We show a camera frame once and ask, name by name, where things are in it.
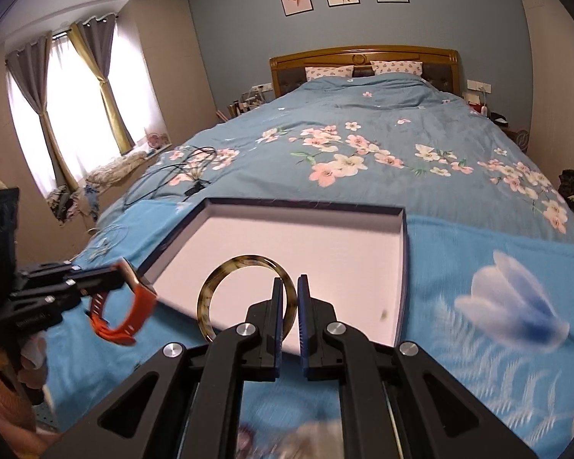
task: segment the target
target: metal screw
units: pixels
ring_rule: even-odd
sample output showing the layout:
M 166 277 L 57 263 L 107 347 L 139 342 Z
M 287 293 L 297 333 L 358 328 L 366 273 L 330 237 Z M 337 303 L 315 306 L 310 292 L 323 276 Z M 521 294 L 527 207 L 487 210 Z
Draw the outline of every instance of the metal screw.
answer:
M 255 330 L 255 326 L 250 322 L 243 322 L 236 327 L 236 333 L 238 333 L 241 337 L 252 335 L 255 333 Z
M 183 346 L 180 343 L 169 343 L 162 351 L 166 357 L 179 357 L 183 353 Z
M 346 331 L 346 326 L 341 322 L 331 322 L 328 324 L 326 330 L 328 330 L 331 335 L 342 335 Z
M 416 343 L 404 342 L 400 344 L 400 352 L 402 355 L 412 357 L 413 355 L 417 355 L 419 353 L 419 347 L 417 347 Z

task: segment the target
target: curtain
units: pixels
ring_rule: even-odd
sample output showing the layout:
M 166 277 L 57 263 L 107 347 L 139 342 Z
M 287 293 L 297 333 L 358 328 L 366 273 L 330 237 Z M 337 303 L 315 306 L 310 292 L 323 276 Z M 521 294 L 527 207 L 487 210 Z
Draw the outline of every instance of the curtain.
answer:
M 117 146 L 121 154 L 124 154 L 132 149 L 134 143 L 119 113 L 113 89 L 108 80 L 115 19 L 116 16 L 111 14 L 99 21 L 91 19 L 86 24 L 75 22 L 67 35 L 77 53 L 99 82 L 106 116 Z
M 57 183 L 40 119 L 21 94 L 13 75 L 9 72 L 7 72 L 7 91 L 21 150 L 40 193 L 46 197 L 57 187 Z
M 37 42 L 26 44 L 23 50 L 7 55 L 7 70 L 11 73 L 21 94 L 36 112 L 51 159 L 56 184 L 77 188 L 77 180 L 69 172 L 47 113 L 47 68 L 51 35 L 41 36 Z
M 148 76 L 138 32 L 132 28 L 130 22 L 121 20 L 115 26 L 108 77 L 126 127 L 134 142 L 141 145 L 150 134 L 168 139 L 168 132 Z
M 51 47 L 47 111 L 57 144 L 77 181 L 120 156 L 98 81 L 67 36 Z

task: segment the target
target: gray curtain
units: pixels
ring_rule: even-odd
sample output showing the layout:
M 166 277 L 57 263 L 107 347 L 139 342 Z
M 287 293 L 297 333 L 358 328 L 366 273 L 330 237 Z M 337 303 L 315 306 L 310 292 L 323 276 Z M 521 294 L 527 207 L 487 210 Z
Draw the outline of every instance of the gray curtain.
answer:
M 86 24 L 76 22 L 67 34 L 77 53 L 98 79 L 108 122 L 119 151 L 124 154 L 132 149 L 134 142 L 119 113 L 113 89 L 108 80 L 116 18 L 116 15 L 110 14 L 100 20 L 91 19 Z
M 23 50 L 9 53 L 6 59 L 7 69 L 25 99 L 38 114 L 57 186 L 67 185 L 71 190 L 76 190 L 77 181 L 70 173 L 57 145 L 47 113 L 47 68 L 51 43 L 51 35 L 48 34 L 41 36 L 37 42 L 26 44 Z

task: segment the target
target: tortoiseshell bangle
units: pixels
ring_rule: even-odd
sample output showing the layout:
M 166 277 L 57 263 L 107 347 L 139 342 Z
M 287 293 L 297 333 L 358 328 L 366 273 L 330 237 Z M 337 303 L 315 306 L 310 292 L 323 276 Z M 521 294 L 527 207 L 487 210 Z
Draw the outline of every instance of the tortoiseshell bangle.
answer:
M 287 307 L 285 309 L 285 316 L 283 317 L 283 340 L 289 334 L 289 331 L 291 331 L 297 312 L 297 294 L 295 293 L 295 287 L 287 271 L 274 262 L 274 260 L 268 259 L 267 257 L 262 257 L 261 255 L 239 255 L 222 263 L 222 265 L 210 273 L 202 285 L 202 290 L 200 290 L 200 294 L 197 298 L 197 325 L 208 342 L 212 342 L 215 339 L 215 332 L 210 324 L 210 300 L 215 290 L 219 286 L 219 283 L 230 273 L 236 269 L 249 267 L 251 265 L 260 265 L 272 269 L 283 281 L 287 297 Z

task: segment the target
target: wooden headboard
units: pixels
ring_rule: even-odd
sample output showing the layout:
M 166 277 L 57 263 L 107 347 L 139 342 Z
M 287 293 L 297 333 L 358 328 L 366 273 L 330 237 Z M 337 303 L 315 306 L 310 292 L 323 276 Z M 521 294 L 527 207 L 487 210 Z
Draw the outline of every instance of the wooden headboard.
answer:
M 394 44 L 324 48 L 270 59 L 274 94 L 278 98 L 305 83 L 305 67 L 354 65 L 354 78 L 373 76 L 371 60 L 423 62 L 424 79 L 441 91 L 461 96 L 459 62 L 455 50 Z

